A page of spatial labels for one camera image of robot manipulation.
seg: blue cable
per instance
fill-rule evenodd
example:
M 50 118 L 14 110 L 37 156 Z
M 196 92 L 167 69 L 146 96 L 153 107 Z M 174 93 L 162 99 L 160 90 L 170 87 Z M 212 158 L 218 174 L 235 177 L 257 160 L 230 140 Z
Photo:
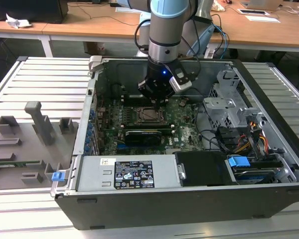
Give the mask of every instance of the blue cable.
M 226 38 L 226 34 L 216 25 L 214 25 L 214 27 L 220 32 L 220 34 L 222 34 L 225 38 L 225 48 L 224 48 L 224 52 L 223 54 L 221 55 L 220 59 L 223 59 L 225 53 L 226 53 L 226 50 L 228 48 L 228 45 L 227 45 L 227 38 Z

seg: metal rail table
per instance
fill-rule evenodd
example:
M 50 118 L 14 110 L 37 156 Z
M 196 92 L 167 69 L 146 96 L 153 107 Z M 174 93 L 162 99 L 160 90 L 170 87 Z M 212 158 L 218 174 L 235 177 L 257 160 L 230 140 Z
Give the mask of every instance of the metal rail table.
M 245 66 L 299 136 L 299 92 L 274 67 L 265 63 Z M 23 113 L 25 103 L 39 100 L 51 121 L 66 116 L 79 122 L 87 73 L 88 59 L 29 57 L 17 61 L 0 84 L 0 116 L 14 115 L 18 122 L 29 122 Z M 270 219 L 78 231 L 51 198 L 49 188 L 0 192 L 0 239 L 48 237 L 299 239 L 299 203 Z

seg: motherboard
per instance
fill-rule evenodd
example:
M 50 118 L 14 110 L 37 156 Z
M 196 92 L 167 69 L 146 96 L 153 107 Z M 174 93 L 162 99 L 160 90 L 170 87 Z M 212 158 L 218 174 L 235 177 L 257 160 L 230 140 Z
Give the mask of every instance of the motherboard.
M 155 110 L 139 100 L 105 99 L 97 110 L 96 128 L 101 155 L 173 154 L 203 150 L 195 127 L 199 104 L 171 98 Z

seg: white tissue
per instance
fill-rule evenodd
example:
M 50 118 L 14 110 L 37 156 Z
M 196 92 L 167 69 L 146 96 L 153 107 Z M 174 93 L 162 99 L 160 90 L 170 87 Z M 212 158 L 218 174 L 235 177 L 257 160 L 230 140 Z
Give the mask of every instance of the white tissue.
M 8 16 L 8 14 L 6 14 L 5 22 L 16 29 L 18 29 L 19 27 L 32 26 L 28 20 L 14 19 L 13 17 Z

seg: laptop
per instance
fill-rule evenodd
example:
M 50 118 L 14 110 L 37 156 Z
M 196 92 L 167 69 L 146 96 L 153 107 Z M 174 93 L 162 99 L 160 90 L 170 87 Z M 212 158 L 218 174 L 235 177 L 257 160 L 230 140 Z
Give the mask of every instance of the laptop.
M 241 1 L 241 5 L 247 9 L 276 10 L 284 0 L 250 0 Z

